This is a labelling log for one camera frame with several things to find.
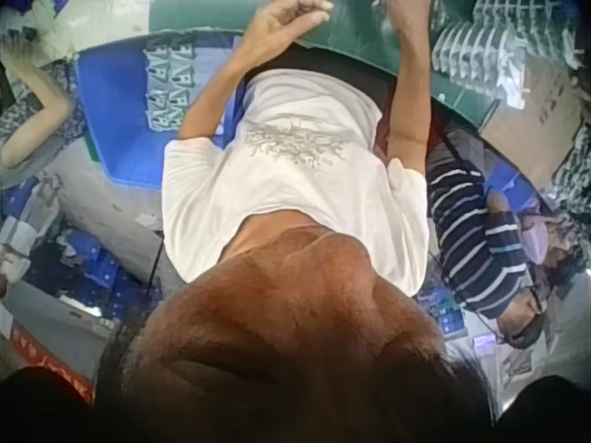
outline green board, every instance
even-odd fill
[[[475,0],[448,0],[454,20],[468,20]],[[162,30],[244,30],[257,7],[265,0],[152,0],[151,33]],[[354,57],[394,75],[398,73],[398,39],[371,0],[336,0],[331,21],[310,32],[303,41],[313,47],[330,49]],[[482,127],[495,101],[452,84],[438,74],[431,76],[431,94],[468,122]]]

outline striped shirt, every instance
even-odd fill
[[[514,215],[488,212],[484,178],[470,162],[440,164],[427,181],[440,263],[456,302],[488,318],[500,316],[527,269]]]

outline hand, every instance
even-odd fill
[[[428,36],[431,0],[389,0],[392,24],[402,36],[413,39]]]
[[[494,188],[491,188],[487,193],[487,207],[490,212],[507,212],[511,210],[507,197]]]
[[[0,40],[0,62],[14,74],[22,74],[34,68],[32,62],[32,46],[24,38],[3,37]]]
[[[332,9],[332,3],[325,0],[275,0],[257,10],[235,57],[248,68],[260,66],[328,21]]]

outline face mask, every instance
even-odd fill
[[[541,265],[548,252],[548,230],[541,221],[536,221],[533,227],[527,231],[520,230],[519,236],[527,257]]]

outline bare arm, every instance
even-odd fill
[[[211,138],[222,119],[226,103],[242,77],[328,21],[332,8],[332,3],[323,0],[275,0],[259,9],[240,47],[193,103],[178,138]]]
[[[1,54],[6,69],[28,86],[43,106],[8,139],[2,149],[2,163],[6,167],[14,167],[27,159],[66,121],[72,105],[51,77],[28,60],[26,52],[3,44]]]
[[[248,70],[249,66],[245,59],[231,57],[195,100],[185,115],[177,138],[179,140],[212,138],[222,120],[225,105]]]
[[[391,0],[394,27],[400,38],[400,72],[392,102],[388,160],[425,174],[431,123],[429,0]]]

